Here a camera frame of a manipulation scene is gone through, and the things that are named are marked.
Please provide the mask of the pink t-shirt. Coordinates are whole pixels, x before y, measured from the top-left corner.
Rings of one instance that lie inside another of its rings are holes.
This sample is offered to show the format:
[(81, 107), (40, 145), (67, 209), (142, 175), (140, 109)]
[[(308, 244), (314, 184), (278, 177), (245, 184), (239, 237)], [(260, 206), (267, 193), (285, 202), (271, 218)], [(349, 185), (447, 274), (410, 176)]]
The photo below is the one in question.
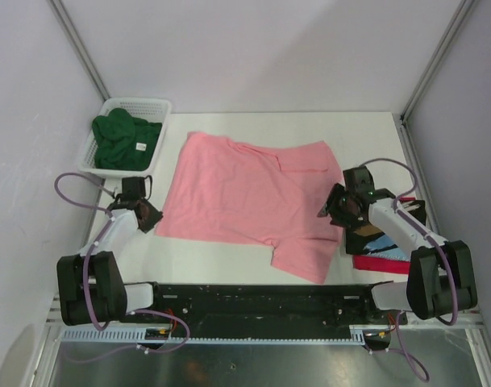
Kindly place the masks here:
[(274, 268), (322, 284), (342, 230), (318, 213), (340, 180), (323, 141), (262, 148), (191, 132), (156, 235), (270, 247)]

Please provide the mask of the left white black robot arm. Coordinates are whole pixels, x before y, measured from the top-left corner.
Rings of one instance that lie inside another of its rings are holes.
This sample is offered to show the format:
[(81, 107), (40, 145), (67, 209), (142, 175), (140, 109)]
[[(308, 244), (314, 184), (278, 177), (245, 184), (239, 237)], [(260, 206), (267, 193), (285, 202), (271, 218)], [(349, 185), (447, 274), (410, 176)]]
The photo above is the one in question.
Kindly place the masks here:
[(68, 326), (91, 323), (99, 331), (128, 312), (128, 290), (116, 256), (138, 233), (146, 234), (163, 214), (149, 200), (114, 202), (107, 223), (76, 255), (56, 264), (60, 312)]

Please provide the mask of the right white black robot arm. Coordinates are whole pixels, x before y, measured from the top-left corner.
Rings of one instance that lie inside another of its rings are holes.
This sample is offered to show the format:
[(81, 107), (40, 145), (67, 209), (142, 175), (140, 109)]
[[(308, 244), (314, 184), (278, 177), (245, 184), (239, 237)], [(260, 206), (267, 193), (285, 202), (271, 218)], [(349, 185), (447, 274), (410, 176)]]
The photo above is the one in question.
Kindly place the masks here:
[(353, 230), (366, 223), (380, 229), (410, 258), (406, 304), (421, 320), (453, 326), (459, 312), (478, 303), (468, 245), (449, 241), (411, 215), (387, 189), (353, 192), (337, 183), (319, 211), (331, 224)]

